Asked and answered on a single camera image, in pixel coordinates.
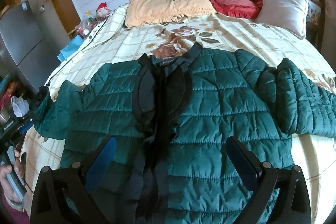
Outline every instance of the white pillow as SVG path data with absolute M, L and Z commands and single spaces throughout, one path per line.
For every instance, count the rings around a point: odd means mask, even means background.
M 306 37 L 307 0 L 264 0 L 257 23 L 285 28 L 303 39 Z

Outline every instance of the jacket sleeve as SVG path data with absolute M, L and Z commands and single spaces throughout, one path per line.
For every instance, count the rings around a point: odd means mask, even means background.
M 235 54 L 244 78 L 282 132 L 336 138 L 335 94 L 315 85 L 287 58 L 272 68 L 245 50 Z
M 31 103 L 35 130 L 43 137 L 66 139 L 71 120 L 97 96 L 110 73 L 111 64 L 104 64 L 82 91 L 66 80 L 60 87 L 57 100 L 52 101 L 47 87 L 41 87 Z
M 277 68 L 276 90 L 281 130 L 336 138 L 336 95 L 315 85 L 287 58 Z

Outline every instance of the yellow pillow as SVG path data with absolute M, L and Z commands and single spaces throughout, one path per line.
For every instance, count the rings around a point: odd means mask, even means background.
M 176 22 L 183 16 L 215 13 L 209 0 L 131 0 L 125 24 L 127 27 L 162 24 Z

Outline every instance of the stuffed toy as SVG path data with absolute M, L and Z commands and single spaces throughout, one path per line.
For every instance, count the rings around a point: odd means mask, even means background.
M 106 18 L 111 13 L 111 10 L 107 8 L 106 2 L 99 4 L 97 8 L 97 19 Z

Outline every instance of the blue gripper pad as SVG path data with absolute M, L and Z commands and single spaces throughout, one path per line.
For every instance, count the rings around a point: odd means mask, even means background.
M 111 137 L 86 173 L 86 192 L 90 192 L 98 188 L 101 179 L 116 154 L 116 149 L 117 141 L 115 138 Z

